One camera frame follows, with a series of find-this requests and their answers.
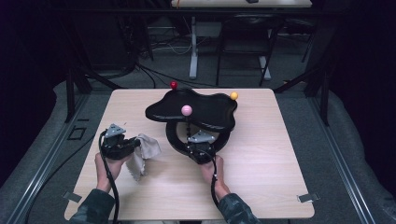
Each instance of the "person's left hand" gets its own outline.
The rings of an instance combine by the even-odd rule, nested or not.
[[[123,158],[119,161],[114,161],[111,159],[106,159],[108,169],[110,170],[113,179],[116,180],[119,177],[121,166],[131,159],[132,154]],[[109,193],[111,189],[110,181],[107,178],[105,164],[103,163],[102,157],[100,153],[96,153],[95,155],[95,164],[96,164],[96,175],[97,175],[97,185],[96,188],[100,189],[104,192]]]

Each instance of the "human hand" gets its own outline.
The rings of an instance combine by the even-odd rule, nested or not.
[[[119,161],[106,159],[108,169],[110,170],[114,180],[116,180],[117,177],[119,177],[121,166],[126,161],[131,159],[131,157],[132,154]],[[110,181],[107,178],[105,164],[103,163],[102,156],[100,155],[99,152],[96,153],[95,155],[95,165],[96,165],[96,176],[97,176],[96,188],[109,193],[111,189],[111,185],[110,185]]]
[[[221,156],[217,155],[215,160],[217,166],[217,181],[215,183],[215,193],[218,197],[218,200],[221,200],[224,196],[231,192],[224,182],[224,159]],[[208,184],[211,184],[213,172],[215,171],[215,165],[213,164],[213,162],[202,164],[200,165],[200,168],[204,181]]]

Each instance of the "person's arm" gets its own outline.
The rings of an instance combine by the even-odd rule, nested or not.
[[[120,161],[106,159],[114,180],[119,176],[123,163],[130,158],[126,157]],[[95,164],[97,175],[96,189],[93,189],[79,206],[77,212],[70,218],[69,223],[108,223],[115,201],[108,194],[111,190],[111,185],[100,153],[95,155]]]
[[[218,209],[227,223],[261,223],[251,212],[250,207],[230,189],[224,182],[224,159],[216,156],[217,181],[215,183],[215,194],[219,200]],[[214,165],[212,162],[200,165],[201,172],[206,183],[211,183]]]

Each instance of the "white cloth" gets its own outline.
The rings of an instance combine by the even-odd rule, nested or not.
[[[140,140],[140,147],[134,149],[132,158],[125,162],[134,180],[139,181],[142,175],[146,175],[145,159],[150,159],[161,153],[160,145],[154,138],[150,138],[142,133],[137,137]]]

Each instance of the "table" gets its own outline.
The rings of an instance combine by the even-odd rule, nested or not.
[[[160,155],[146,161],[148,175],[139,182],[125,165],[122,167],[116,180],[120,220],[222,219],[197,164],[170,146],[165,123],[145,116],[145,109],[167,91],[113,91],[74,190],[82,196],[79,203],[96,185],[93,158],[98,152],[99,134],[115,123],[126,130],[127,138],[144,133],[157,139],[162,149]],[[225,160],[225,180],[230,190],[241,196],[258,218],[312,217],[312,203],[297,200],[297,195],[308,192],[274,93],[267,89],[195,91],[239,94],[236,125],[229,142],[218,153]],[[78,206],[70,201],[64,217],[69,219]]]
[[[259,0],[258,3],[248,3],[246,0],[172,0],[172,7],[311,7],[310,0]],[[260,65],[264,67],[265,57],[260,57]],[[198,49],[196,42],[196,20],[191,18],[191,64],[190,79],[197,78]],[[264,74],[265,80],[271,80],[269,69]]]

